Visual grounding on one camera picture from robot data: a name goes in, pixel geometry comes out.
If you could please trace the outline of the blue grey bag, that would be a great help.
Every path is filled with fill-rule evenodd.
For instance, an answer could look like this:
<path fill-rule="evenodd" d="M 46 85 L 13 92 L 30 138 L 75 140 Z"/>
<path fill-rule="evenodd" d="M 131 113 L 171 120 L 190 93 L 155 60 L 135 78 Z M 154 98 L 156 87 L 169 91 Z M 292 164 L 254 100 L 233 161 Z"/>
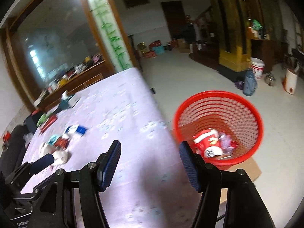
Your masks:
<path fill-rule="evenodd" d="M 251 69 L 246 71 L 243 94 L 246 96 L 252 96 L 257 88 L 257 81 L 255 79 L 254 73 Z"/>

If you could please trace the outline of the blue white medicine box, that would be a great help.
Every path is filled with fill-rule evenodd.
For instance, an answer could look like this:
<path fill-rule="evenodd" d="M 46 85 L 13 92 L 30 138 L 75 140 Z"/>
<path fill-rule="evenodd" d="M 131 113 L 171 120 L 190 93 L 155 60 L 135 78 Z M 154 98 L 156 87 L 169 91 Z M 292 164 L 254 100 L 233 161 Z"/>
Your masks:
<path fill-rule="evenodd" d="M 87 128 L 81 125 L 71 125 L 65 130 L 65 133 L 69 136 L 80 136 L 82 137 L 87 132 Z"/>

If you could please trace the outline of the clear plastic bag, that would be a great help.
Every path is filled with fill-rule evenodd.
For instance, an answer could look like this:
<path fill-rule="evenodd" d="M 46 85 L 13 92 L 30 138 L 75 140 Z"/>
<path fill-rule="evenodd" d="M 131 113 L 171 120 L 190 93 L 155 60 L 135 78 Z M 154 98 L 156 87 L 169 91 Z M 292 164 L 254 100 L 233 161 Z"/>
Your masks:
<path fill-rule="evenodd" d="M 237 142 L 224 132 L 219 133 L 219 143 L 224 154 L 227 155 L 232 155 L 233 151 L 238 147 Z"/>

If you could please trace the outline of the green cloth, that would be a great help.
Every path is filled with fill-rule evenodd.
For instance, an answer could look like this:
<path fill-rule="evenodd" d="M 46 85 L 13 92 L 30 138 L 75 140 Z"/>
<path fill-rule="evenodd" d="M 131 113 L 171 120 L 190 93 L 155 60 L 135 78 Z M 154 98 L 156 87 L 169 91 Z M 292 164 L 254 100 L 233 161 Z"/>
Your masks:
<path fill-rule="evenodd" d="M 43 113 L 42 116 L 39 118 L 39 120 L 37 122 L 37 127 L 44 124 L 48 120 L 48 118 L 49 118 L 49 115 L 47 115 L 46 113 Z"/>

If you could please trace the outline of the teal tissue box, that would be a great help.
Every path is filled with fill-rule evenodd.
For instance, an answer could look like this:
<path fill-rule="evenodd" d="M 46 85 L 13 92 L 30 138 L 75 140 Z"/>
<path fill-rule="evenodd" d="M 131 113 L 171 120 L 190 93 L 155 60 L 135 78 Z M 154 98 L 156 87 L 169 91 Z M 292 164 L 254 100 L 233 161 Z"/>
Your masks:
<path fill-rule="evenodd" d="M 76 95 L 68 95 L 68 92 L 65 91 L 61 95 L 61 100 L 59 103 L 59 108 L 62 110 L 70 109 L 78 102 L 78 97 Z"/>

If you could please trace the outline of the red white torn carton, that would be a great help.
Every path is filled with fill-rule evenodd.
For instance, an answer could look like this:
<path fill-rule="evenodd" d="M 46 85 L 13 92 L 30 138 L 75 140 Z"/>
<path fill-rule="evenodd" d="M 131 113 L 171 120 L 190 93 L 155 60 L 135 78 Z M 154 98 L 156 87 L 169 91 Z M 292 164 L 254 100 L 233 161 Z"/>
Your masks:
<path fill-rule="evenodd" d="M 192 139 L 204 158 L 214 158 L 224 154 L 219 141 L 219 133 L 215 129 L 202 130 Z"/>

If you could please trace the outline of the white plastic bucket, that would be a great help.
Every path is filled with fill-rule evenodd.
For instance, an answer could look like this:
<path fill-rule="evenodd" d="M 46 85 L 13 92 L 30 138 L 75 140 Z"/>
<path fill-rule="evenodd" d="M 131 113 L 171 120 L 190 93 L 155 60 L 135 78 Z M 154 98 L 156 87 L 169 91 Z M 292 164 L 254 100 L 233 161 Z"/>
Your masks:
<path fill-rule="evenodd" d="M 264 62 L 258 58 L 250 58 L 250 66 L 253 71 L 256 80 L 260 80 L 263 75 L 263 70 L 265 67 Z"/>

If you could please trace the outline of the dark red pouch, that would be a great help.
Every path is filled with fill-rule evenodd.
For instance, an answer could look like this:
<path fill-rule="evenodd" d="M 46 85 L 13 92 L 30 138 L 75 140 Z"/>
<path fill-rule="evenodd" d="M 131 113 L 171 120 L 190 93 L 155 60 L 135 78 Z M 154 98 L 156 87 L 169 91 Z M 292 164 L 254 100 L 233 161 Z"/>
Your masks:
<path fill-rule="evenodd" d="M 43 134 L 56 120 L 57 120 L 57 116 L 51 115 L 44 123 L 44 125 L 41 127 L 40 133 Z"/>

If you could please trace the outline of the black sofa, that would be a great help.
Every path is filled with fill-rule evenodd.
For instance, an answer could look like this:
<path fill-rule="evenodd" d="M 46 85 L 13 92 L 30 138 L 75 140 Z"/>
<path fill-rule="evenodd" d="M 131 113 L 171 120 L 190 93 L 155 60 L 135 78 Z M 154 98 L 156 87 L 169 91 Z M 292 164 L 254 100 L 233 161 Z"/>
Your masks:
<path fill-rule="evenodd" d="M 27 150 L 24 136 L 28 133 L 25 125 L 17 125 L 12 130 L 8 148 L 1 155 L 1 172 L 5 178 L 22 165 Z"/>

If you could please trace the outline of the red plastic mesh basket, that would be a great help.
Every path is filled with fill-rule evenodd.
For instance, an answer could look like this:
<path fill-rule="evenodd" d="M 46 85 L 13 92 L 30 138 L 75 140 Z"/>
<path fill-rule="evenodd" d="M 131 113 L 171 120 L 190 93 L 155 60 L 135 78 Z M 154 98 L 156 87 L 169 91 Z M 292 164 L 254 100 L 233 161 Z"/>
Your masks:
<path fill-rule="evenodd" d="M 207 158 L 219 169 L 227 170 L 249 159 L 259 148 L 263 138 L 263 121 L 258 110 L 245 98 L 225 91 L 205 91 L 184 101 L 172 121 L 178 142 L 187 141 L 194 152 L 194 136 L 207 129 L 229 135 L 237 145 L 230 157 Z"/>

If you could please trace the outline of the wooden framed glass partition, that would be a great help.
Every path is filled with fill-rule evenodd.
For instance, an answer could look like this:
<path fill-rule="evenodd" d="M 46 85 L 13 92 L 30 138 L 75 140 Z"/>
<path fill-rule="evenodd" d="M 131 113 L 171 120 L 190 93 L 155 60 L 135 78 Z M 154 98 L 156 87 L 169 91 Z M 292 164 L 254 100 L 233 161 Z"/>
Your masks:
<path fill-rule="evenodd" d="M 101 61 L 73 74 L 40 103 L 57 104 L 64 91 L 79 91 L 138 67 L 114 0 L 13 0 L 1 21 L 9 77 L 29 111 L 40 94 L 95 55 Z"/>

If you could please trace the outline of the teal tissue packet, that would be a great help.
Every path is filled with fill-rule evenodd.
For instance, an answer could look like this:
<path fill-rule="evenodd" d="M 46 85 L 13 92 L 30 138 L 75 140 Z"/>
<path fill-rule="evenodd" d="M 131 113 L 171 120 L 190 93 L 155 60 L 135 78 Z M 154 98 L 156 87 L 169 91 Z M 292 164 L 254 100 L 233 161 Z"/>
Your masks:
<path fill-rule="evenodd" d="M 50 138 L 49 138 L 49 140 L 48 140 L 48 144 L 49 145 L 54 145 L 55 144 L 55 142 L 59 139 L 61 137 L 61 135 L 58 135 L 58 134 L 53 134 Z"/>

